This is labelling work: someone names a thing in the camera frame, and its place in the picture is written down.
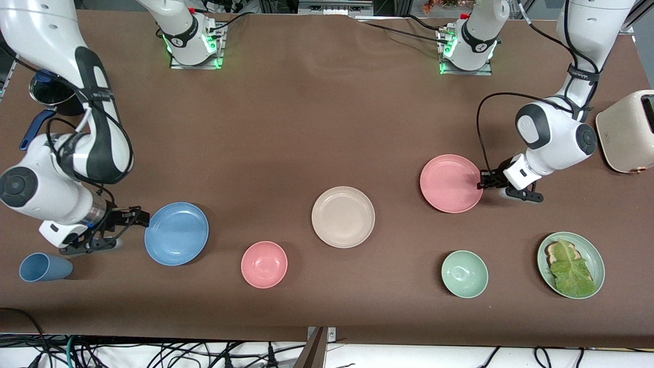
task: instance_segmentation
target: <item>bread slice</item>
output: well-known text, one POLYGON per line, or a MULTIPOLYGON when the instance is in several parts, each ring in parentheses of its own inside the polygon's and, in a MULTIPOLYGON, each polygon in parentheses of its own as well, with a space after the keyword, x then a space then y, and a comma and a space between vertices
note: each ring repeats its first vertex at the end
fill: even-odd
MULTIPOLYGON (((547 264, 549 266, 552 266, 552 263, 557 261, 557 258, 554 255, 554 245, 555 244, 558 244, 558 243, 549 244, 547 246, 547 248, 545 248, 545 254, 547 255, 547 264)), ((577 248, 575 248, 575 245, 573 243, 570 243, 570 245, 568 247, 570 249, 572 249, 572 252, 574 253, 574 259, 582 258, 581 253, 577 250, 577 248)))

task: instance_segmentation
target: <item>blue handle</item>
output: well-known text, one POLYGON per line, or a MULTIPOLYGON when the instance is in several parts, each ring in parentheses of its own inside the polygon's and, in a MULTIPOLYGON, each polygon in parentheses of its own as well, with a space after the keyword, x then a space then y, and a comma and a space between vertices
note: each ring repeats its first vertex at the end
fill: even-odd
POLYGON ((20 142, 18 149, 21 151, 26 151, 27 148, 29 147, 30 142, 32 142, 32 139, 34 139, 34 137, 36 137, 37 134, 39 133, 39 130, 43 125, 43 122, 53 117, 56 114, 57 111, 55 110, 45 109, 41 111, 37 116, 35 116, 34 120, 32 120, 32 123, 29 125, 29 128, 27 128, 27 132, 25 132, 25 136, 23 137, 23 140, 20 142))

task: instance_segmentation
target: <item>pink bowl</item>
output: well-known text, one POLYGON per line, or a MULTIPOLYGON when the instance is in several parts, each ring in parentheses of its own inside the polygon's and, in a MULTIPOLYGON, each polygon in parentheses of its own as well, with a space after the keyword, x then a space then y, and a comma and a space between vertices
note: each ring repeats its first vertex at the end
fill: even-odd
POLYGON ((479 169, 467 158, 442 155, 422 169, 420 189, 427 202, 438 210, 461 213, 473 208, 483 190, 477 188, 479 169))
POLYGON ((286 253, 282 247, 273 242, 258 242, 251 245, 241 260, 243 278, 258 289, 267 289, 279 284, 287 268, 286 253))

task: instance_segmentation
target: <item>green lettuce leaf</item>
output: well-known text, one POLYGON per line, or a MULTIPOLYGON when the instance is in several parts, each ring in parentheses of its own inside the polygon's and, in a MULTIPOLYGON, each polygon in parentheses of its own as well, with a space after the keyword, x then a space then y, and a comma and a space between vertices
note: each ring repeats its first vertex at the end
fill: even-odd
POLYGON ((559 240, 554 245, 553 253, 557 260, 549 269, 554 275, 557 290, 575 298, 587 297, 595 292, 595 282, 586 266, 586 260, 575 259, 574 250, 569 242, 559 240))

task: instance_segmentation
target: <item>green bowl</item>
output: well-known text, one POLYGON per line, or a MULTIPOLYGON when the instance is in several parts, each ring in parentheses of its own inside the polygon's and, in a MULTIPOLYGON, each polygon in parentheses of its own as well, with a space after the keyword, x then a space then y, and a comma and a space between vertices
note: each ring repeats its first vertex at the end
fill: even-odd
POLYGON ((571 298, 571 299, 586 299, 590 298, 593 295, 597 294, 598 291, 602 288, 602 285, 604 285, 604 261, 602 260, 602 256, 600 255, 600 252, 597 251, 597 248, 595 248, 586 238, 574 234, 572 232, 555 232, 554 234, 548 236, 543 240, 543 242, 540 244, 540 247, 538 248, 538 254, 536 254, 536 262, 538 263, 538 270, 540 271, 541 276, 543 276, 543 279, 549 285, 549 287, 552 288, 552 290, 556 291, 558 294, 563 295, 566 298, 571 298), (587 297, 571 297, 569 295, 565 295, 564 293, 561 293, 559 290, 556 289, 556 284, 554 283, 554 275, 552 275, 552 272, 549 270, 549 265, 547 264, 547 254, 545 253, 545 248, 549 244, 557 242, 559 239, 567 240, 575 245, 575 248, 579 251, 579 254, 586 260, 586 266, 588 266, 588 271, 591 272, 591 276, 593 277, 593 281, 595 281, 595 285, 597 288, 595 289, 595 292, 588 295, 587 297))
POLYGON ((489 271, 478 255, 467 250, 458 250, 445 258, 441 267, 445 287, 457 297, 479 296, 489 283, 489 271))

